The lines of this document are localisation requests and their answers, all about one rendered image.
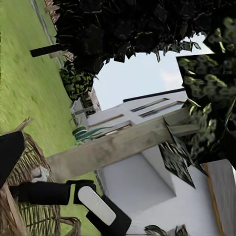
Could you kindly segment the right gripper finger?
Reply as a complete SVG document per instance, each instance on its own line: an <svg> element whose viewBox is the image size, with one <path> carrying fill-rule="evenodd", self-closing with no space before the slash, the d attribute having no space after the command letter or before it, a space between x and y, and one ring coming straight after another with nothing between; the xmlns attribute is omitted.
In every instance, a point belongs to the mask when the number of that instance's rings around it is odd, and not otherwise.
<svg viewBox="0 0 236 236"><path fill-rule="evenodd" d="M17 196L19 196L20 194L20 189L21 189L21 184L22 182L20 182L19 184L14 184L14 185L10 185L8 186L10 193L12 194L12 196L14 198L16 198Z"/></svg>

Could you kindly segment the wicker basket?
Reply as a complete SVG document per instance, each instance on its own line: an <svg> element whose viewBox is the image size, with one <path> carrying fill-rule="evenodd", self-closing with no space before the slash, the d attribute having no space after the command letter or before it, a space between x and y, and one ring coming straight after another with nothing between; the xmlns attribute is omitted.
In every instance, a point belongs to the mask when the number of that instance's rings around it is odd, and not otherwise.
<svg viewBox="0 0 236 236"><path fill-rule="evenodd" d="M38 163L38 166L48 169L49 177L47 182L55 182L52 176L51 166L44 156L43 149L38 145L32 135L24 131L24 128L34 121L34 118L29 117L17 126L13 132L22 131L24 139L31 146L28 153ZM3 135L12 133L11 131L3 131ZM35 153L35 154L34 154ZM19 162L17 169L14 170L17 176L22 176L23 181L28 182L26 175L29 172L22 162ZM0 236L60 236L60 223L73 226L64 236L80 236L81 222L72 216L62 217L59 205L29 205L28 203L18 202L18 196L14 198L8 188L9 184L4 183L0 189ZM31 222L30 207L33 212L33 223ZM29 215L29 225L25 224L23 212L27 210ZM54 224L54 228L53 228Z"/></svg>

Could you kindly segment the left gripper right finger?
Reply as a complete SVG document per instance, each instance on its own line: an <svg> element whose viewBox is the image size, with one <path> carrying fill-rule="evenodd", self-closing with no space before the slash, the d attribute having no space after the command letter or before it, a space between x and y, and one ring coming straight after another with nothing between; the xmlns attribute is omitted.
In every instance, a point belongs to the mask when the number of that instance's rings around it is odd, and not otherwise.
<svg viewBox="0 0 236 236"><path fill-rule="evenodd" d="M225 131L221 140L220 147L236 170L236 133Z"/></svg>

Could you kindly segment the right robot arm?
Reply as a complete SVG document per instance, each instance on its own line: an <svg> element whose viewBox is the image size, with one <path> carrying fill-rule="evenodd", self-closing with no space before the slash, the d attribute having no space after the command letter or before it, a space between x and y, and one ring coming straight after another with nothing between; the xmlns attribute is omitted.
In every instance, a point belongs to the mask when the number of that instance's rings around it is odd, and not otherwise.
<svg viewBox="0 0 236 236"><path fill-rule="evenodd" d="M32 169L30 175L32 179L29 182L8 186L12 196L18 196L21 204L66 206L71 196L71 184L75 184L73 204L83 205L89 210L86 217L102 236L149 236L107 196L99 196L92 180L47 182L49 172L43 166Z"/></svg>

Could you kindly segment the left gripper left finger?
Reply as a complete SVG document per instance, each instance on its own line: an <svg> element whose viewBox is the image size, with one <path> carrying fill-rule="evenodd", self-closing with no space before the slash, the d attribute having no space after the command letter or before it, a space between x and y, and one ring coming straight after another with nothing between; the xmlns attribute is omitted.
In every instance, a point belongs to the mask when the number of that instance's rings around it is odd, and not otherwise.
<svg viewBox="0 0 236 236"><path fill-rule="evenodd" d="M26 149L22 131L0 136L0 189L8 181Z"/></svg>

